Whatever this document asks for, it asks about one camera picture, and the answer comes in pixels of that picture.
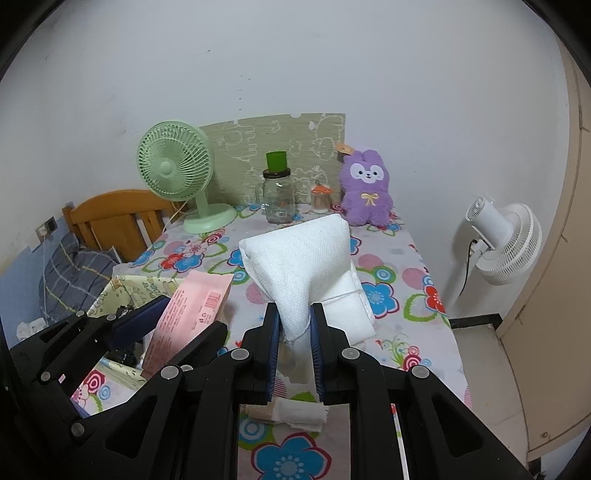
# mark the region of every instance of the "patterned paper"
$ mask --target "patterned paper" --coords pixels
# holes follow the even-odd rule
[[[206,125],[215,159],[207,187],[210,203],[255,203],[255,188],[263,180],[267,152],[284,150],[295,183],[296,202],[310,203],[315,181],[328,184],[333,200],[340,199],[335,145],[345,137],[344,113],[304,113],[244,118],[236,122]]]

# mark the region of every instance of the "wall socket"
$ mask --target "wall socket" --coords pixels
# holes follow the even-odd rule
[[[43,242],[47,237],[49,237],[53,232],[57,230],[57,223],[55,217],[51,217],[46,222],[39,225],[35,228],[35,233],[37,234],[37,238],[39,242]]]

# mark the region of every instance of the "fan power cord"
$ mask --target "fan power cord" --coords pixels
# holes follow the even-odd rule
[[[468,258],[466,259],[466,276],[464,277],[464,285],[462,285],[462,289],[460,290],[460,294],[457,296],[458,298],[464,293],[464,288],[466,288],[466,284],[468,283],[468,276],[470,276],[470,257],[472,256],[472,245],[478,243],[478,240],[472,239],[470,241],[470,245],[468,245]]]
[[[179,213],[183,213],[183,209],[184,209],[185,205],[187,204],[187,202],[188,202],[188,200],[185,200],[185,203],[183,203],[180,206],[180,208],[177,209],[177,211],[172,214],[172,216],[168,219],[168,222],[166,222],[166,225],[164,225],[164,228],[162,229],[162,233],[164,233],[166,231],[166,229],[173,224],[174,217],[176,217]]]

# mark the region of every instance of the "blue gripper pad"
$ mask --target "blue gripper pad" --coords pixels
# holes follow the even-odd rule
[[[115,320],[109,348],[111,350],[125,348],[154,330],[169,301],[168,297],[160,295],[139,309]]]
[[[324,401],[324,362],[320,348],[320,337],[314,308],[310,307],[310,347],[312,350],[312,363],[314,365],[314,380],[316,381],[316,393],[321,402]]]
[[[271,332],[271,343],[269,345],[269,360],[267,371],[267,401],[271,401],[273,391],[275,390],[275,376],[277,374],[277,355],[279,353],[279,331],[280,331],[279,312],[275,311],[273,318],[273,328]]]

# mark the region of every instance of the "plaid pillow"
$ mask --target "plaid pillow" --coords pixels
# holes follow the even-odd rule
[[[68,233],[45,267],[39,283],[41,311],[47,323],[87,311],[111,279],[115,261],[107,252],[80,246]]]

